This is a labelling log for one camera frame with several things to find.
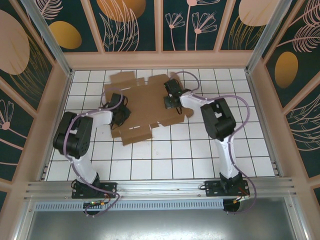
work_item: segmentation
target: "cardboard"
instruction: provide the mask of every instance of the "cardboard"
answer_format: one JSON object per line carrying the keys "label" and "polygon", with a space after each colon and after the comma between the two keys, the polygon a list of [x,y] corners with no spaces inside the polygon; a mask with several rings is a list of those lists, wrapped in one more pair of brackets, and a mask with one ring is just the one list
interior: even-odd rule
{"label": "cardboard", "polygon": [[113,93],[122,94],[128,98],[127,107],[131,111],[130,117],[121,126],[113,126],[113,138],[121,138],[123,145],[141,142],[152,138],[152,129],[162,126],[182,123],[185,116],[193,115],[191,109],[183,108],[178,114],[175,108],[166,109],[164,97],[168,95],[164,83],[169,80],[165,74],[148,78],[136,79],[133,71],[121,72],[110,76],[111,84],[104,86],[106,101],[110,101]]}

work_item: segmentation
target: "cable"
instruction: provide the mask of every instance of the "cable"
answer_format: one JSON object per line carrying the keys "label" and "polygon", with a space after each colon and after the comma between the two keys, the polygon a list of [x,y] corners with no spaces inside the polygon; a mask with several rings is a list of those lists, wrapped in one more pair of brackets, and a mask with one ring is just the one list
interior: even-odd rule
{"label": "cable", "polygon": [[241,171],[241,170],[237,167],[237,165],[236,165],[236,163],[235,163],[235,160],[234,160],[233,157],[232,157],[231,141],[232,141],[234,135],[235,135],[238,131],[240,131],[240,129],[244,128],[245,125],[246,125],[246,124],[248,123],[248,121],[249,121],[249,118],[250,118],[250,107],[249,107],[249,104],[248,104],[242,97],[236,96],[236,95],[224,95],[224,96],[217,96],[217,97],[213,97],[213,98],[207,98],[207,97],[195,95],[195,94],[194,94],[194,91],[195,91],[195,90],[198,90],[198,89],[200,88],[200,81],[199,81],[199,79],[198,79],[198,78],[196,77],[196,75],[194,75],[193,73],[188,72],[188,71],[184,71],[184,70],[178,71],[178,72],[176,72],[175,74],[177,75],[177,74],[181,74],[181,73],[189,74],[189,75],[193,76],[193,77],[195,78],[195,80],[197,81],[198,86],[197,86],[195,89],[191,90],[191,94],[192,94],[195,98],[197,98],[197,99],[199,99],[199,100],[205,100],[205,101],[214,101],[214,100],[223,99],[223,98],[235,98],[235,99],[239,99],[241,102],[243,102],[244,105],[245,105],[245,107],[246,107],[246,109],[247,109],[247,115],[246,115],[246,118],[245,118],[243,124],[242,124],[240,127],[238,127],[238,128],[229,136],[229,139],[228,139],[228,152],[229,152],[229,155],[230,155],[230,159],[231,159],[232,165],[234,166],[234,168],[235,168],[236,170],[239,171],[239,173],[241,173],[246,179],[248,179],[248,181],[251,183],[252,188],[253,188],[253,191],[254,191],[254,198],[253,198],[253,203],[251,204],[251,206],[248,207],[246,210],[233,212],[233,214],[243,214],[243,213],[246,213],[246,212],[248,212],[248,211],[256,204],[256,201],[257,201],[257,188],[256,188],[254,182],[251,180],[251,178],[248,177],[243,171]]}
{"label": "cable", "polygon": [[[92,189],[94,189],[94,190],[96,190],[96,191],[100,191],[100,192],[105,193],[105,194],[112,194],[112,195],[116,195],[116,196],[117,196],[116,200],[115,200],[113,203],[111,203],[105,210],[100,211],[100,212],[98,212],[98,213],[95,214],[95,215],[89,215],[89,214],[87,213],[88,207],[86,207],[85,210],[84,210],[86,216],[87,216],[87,217],[91,216],[92,218],[98,217],[98,216],[106,213],[110,208],[112,208],[112,207],[116,204],[116,202],[120,199],[120,194],[117,193],[117,192],[107,191],[107,190],[104,190],[104,189],[95,187],[95,186],[91,185],[91,183],[87,182],[87,181],[79,174],[79,172],[77,171],[77,169],[76,169],[76,167],[75,167],[75,165],[74,165],[74,163],[73,163],[72,158],[69,157],[68,154],[67,154],[67,141],[68,141],[68,137],[69,137],[71,128],[73,127],[73,125],[75,124],[75,122],[76,122],[76,120],[77,120],[78,118],[83,117],[83,116],[92,115],[92,114],[95,114],[95,113],[99,113],[99,112],[102,112],[102,111],[109,111],[109,110],[115,109],[115,108],[117,108],[117,107],[122,103],[122,100],[123,100],[123,97],[124,97],[124,96],[123,96],[121,90],[120,90],[119,88],[116,88],[116,87],[108,88],[108,91],[110,91],[110,90],[120,91],[120,94],[121,94],[120,101],[119,101],[115,106],[113,106],[113,107],[99,108],[99,109],[95,109],[95,110],[90,110],[90,111],[88,111],[88,112],[79,113],[77,116],[75,116],[74,119],[72,119],[72,121],[71,121],[71,123],[70,123],[70,125],[69,125],[69,127],[68,127],[68,129],[67,129],[67,131],[66,131],[66,133],[65,133],[65,138],[64,138],[64,141],[63,141],[63,154],[64,154],[64,156],[69,160],[69,162],[70,162],[70,164],[71,164],[71,167],[72,167],[75,175],[76,175],[83,183],[85,183],[87,186],[89,186],[90,188],[92,188]],[[103,93],[102,93],[102,95],[101,95],[101,103],[103,102],[102,100],[103,100],[103,95],[104,95],[104,94],[105,94],[105,91],[103,91]]]}

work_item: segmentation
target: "gray metal floor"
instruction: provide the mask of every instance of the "gray metal floor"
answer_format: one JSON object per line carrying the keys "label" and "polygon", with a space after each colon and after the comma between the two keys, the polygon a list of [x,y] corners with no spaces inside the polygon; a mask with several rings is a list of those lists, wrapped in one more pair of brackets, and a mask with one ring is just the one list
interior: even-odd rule
{"label": "gray metal floor", "polygon": [[[242,208],[248,207],[246,201]],[[282,198],[259,198],[243,214],[212,210],[35,212],[28,240],[294,240]]]}

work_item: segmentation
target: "purple cable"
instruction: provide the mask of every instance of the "purple cable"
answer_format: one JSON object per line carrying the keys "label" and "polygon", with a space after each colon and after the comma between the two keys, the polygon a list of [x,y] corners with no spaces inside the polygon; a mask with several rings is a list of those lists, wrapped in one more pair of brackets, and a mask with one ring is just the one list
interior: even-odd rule
{"label": "purple cable", "polygon": [[243,213],[246,213],[248,212],[250,209],[252,209],[252,207],[256,204],[256,201],[257,201],[257,188],[254,184],[254,182],[251,180],[250,177],[248,177],[243,171],[241,171],[236,163],[235,163],[235,160],[233,159],[232,157],[232,150],[231,150],[231,140],[232,138],[234,137],[234,135],[241,129],[243,128],[249,121],[249,118],[250,118],[250,107],[249,107],[249,104],[240,96],[236,96],[236,95],[224,95],[224,96],[217,96],[217,97],[213,97],[213,98],[207,98],[207,97],[203,97],[203,96],[198,96],[198,95],[195,95],[194,94],[194,91],[195,90],[198,90],[200,88],[200,81],[199,79],[191,72],[188,72],[188,71],[178,71],[176,72],[175,74],[180,74],[180,73],[186,73],[186,74],[190,74],[191,76],[193,76],[197,83],[198,83],[198,86],[197,88],[191,90],[191,94],[199,99],[199,100],[205,100],[205,101],[214,101],[214,100],[218,100],[218,99],[223,99],[223,98],[235,98],[235,99],[239,99],[240,101],[242,101],[247,109],[247,115],[246,115],[246,118],[243,122],[243,124],[238,127],[230,136],[229,136],[229,144],[228,144],[228,151],[229,151],[229,154],[230,154],[230,159],[231,159],[231,162],[232,162],[232,165],[234,166],[235,169],[237,169],[239,171],[239,173],[241,173],[246,179],[248,179],[248,181],[251,183],[252,185],[252,188],[253,188],[253,191],[254,191],[254,198],[253,198],[253,202],[251,204],[250,207],[248,207],[246,210],[243,210],[243,211],[236,211],[236,212],[233,212],[233,214],[243,214]]}
{"label": "purple cable", "polygon": [[[123,97],[124,97],[124,96],[123,96],[123,94],[122,94],[122,92],[121,92],[121,89],[116,88],[116,87],[111,87],[111,88],[108,89],[108,91],[109,91],[109,90],[117,90],[117,91],[120,91],[120,94],[121,94],[120,101],[119,101],[115,106],[113,106],[113,107],[99,108],[99,109],[95,109],[95,110],[90,110],[90,111],[88,111],[88,112],[79,113],[74,119],[72,119],[72,121],[71,121],[71,123],[70,123],[70,125],[69,125],[69,127],[68,127],[68,129],[67,129],[67,131],[66,131],[66,133],[65,133],[65,138],[64,138],[64,142],[63,142],[63,154],[64,154],[64,156],[70,161],[71,166],[72,166],[72,169],[73,169],[74,173],[76,174],[76,176],[79,177],[79,178],[81,179],[81,181],[83,181],[87,186],[89,186],[90,188],[92,188],[92,189],[94,189],[94,190],[100,191],[100,192],[105,193],[105,194],[112,194],[112,195],[116,195],[116,196],[117,196],[116,200],[115,200],[113,203],[111,203],[105,210],[100,211],[100,212],[98,212],[98,213],[95,214],[95,215],[89,215],[89,214],[87,213],[87,209],[88,209],[90,206],[89,206],[89,207],[86,207],[85,210],[84,210],[86,216],[87,216],[87,217],[88,217],[88,216],[91,216],[92,218],[98,217],[99,215],[104,214],[104,213],[107,212],[110,208],[112,208],[112,207],[116,204],[116,202],[119,200],[120,194],[117,193],[117,192],[106,191],[106,190],[104,190],[104,189],[95,187],[95,186],[91,185],[89,182],[87,182],[87,181],[79,174],[79,172],[76,170],[72,158],[67,155],[67,141],[68,141],[68,137],[69,137],[71,128],[72,128],[72,126],[75,124],[75,122],[76,122],[76,120],[77,120],[78,118],[83,117],[83,116],[92,115],[92,114],[95,114],[95,113],[99,113],[99,112],[102,112],[102,111],[109,111],[109,110],[115,109],[115,108],[117,108],[117,107],[122,103],[122,100],[123,100]],[[105,92],[103,92],[102,95],[101,95],[101,102],[102,102],[102,99],[103,99],[103,95],[104,95],[104,94],[105,94]]]}

